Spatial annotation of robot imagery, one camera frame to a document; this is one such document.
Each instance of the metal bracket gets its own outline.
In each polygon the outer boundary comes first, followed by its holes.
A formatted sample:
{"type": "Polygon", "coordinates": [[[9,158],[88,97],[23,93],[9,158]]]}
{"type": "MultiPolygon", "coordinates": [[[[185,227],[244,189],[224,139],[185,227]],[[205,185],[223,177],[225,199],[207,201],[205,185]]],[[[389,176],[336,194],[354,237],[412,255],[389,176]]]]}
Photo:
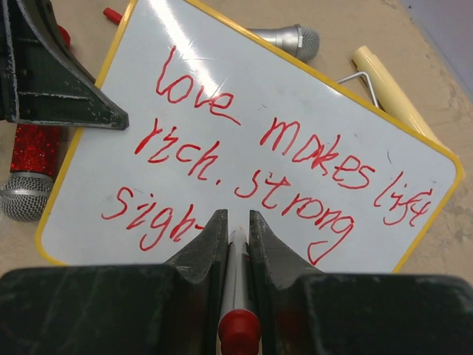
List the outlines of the metal bracket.
{"type": "Polygon", "coordinates": [[[125,129],[128,115],[66,48],[49,0],[0,1],[0,120],[125,129]]]}
{"type": "Polygon", "coordinates": [[[372,104],[379,108],[378,99],[376,98],[375,90],[372,88],[371,79],[367,72],[356,72],[355,74],[348,75],[347,77],[338,80],[337,84],[343,84],[344,82],[352,80],[359,76],[362,76],[367,82],[368,89],[370,90],[372,104]]]}

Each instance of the microphone grille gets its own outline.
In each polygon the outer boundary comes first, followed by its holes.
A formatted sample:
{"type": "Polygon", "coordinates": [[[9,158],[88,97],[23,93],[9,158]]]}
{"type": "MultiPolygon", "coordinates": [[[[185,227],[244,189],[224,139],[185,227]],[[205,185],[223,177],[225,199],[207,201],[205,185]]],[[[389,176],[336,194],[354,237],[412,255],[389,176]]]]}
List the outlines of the microphone grille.
{"type": "Polygon", "coordinates": [[[12,220],[39,220],[52,190],[50,177],[40,174],[11,174],[0,189],[0,209],[12,220]]]}
{"type": "Polygon", "coordinates": [[[315,58],[320,48],[320,35],[312,28],[301,26],[302,48],[297,52],[297,57],[304,62],[315,58]]]}

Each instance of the table surface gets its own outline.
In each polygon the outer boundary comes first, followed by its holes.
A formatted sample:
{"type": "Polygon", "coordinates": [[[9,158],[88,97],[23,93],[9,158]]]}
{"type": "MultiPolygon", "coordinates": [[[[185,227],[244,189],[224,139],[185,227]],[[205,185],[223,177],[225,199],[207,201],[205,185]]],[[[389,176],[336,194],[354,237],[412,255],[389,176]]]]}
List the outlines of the table surface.
{"type": "MultiPolygon", "coordinates": [[[[466,179],[402,268],[403,273],[451,274],[473,283],[473,109],[421,31],[397,0],[207,0],[206,4],[250,28],[295,23],[317,29],[321,49],[310,65],[333,79],[355,72],[353,52],[366,44],[392,73],[439,139],[460,156],[466,179]]],[[[116,26],[102,14],[127,0],[52,0],[71,51],[97,76],[116,26]]],[[[369,99],[360,81],[345,84],[369,99]]],[[[0,181],[9,175],[15,125],[0,123],[0,181]]],[[[67,139],[62,142],[63,151],[67,139]]],[[[48,266],[36,251],[36,223],[0,215],[0,275],[14,268],[48,266]]]]}

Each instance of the pen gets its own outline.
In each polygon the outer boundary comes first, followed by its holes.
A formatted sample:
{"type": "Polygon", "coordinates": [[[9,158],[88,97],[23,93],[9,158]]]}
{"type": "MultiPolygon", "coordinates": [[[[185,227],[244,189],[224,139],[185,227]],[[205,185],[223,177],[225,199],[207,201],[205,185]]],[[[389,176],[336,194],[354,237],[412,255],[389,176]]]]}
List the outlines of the pen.
{"type": "Polygon", "coordinates": [[[230,235],[218,334],[222,355],[257,355],[261,325],[251,290],[251,260],[243,229],[230,235]]]}

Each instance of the silver microphone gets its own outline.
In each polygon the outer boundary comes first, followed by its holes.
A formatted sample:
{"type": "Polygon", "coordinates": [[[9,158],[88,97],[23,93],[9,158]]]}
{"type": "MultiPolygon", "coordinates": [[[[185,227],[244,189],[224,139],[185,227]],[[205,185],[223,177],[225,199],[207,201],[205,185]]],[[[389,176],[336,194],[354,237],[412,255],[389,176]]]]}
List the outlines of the silver microphone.
{"type": "Polygon", "coordinates": [[[319,52],[320,36],[317,31],[300,24],[275,30],[255,28],[249,30],[305,63],[315,58],[319,52]]]}
{"type": "Polygon", "coordinates": [[[54,183],[47,175],[34,172],[12,173],[0,189],[0,210],[19,222],[39,220],[54,183]]]}

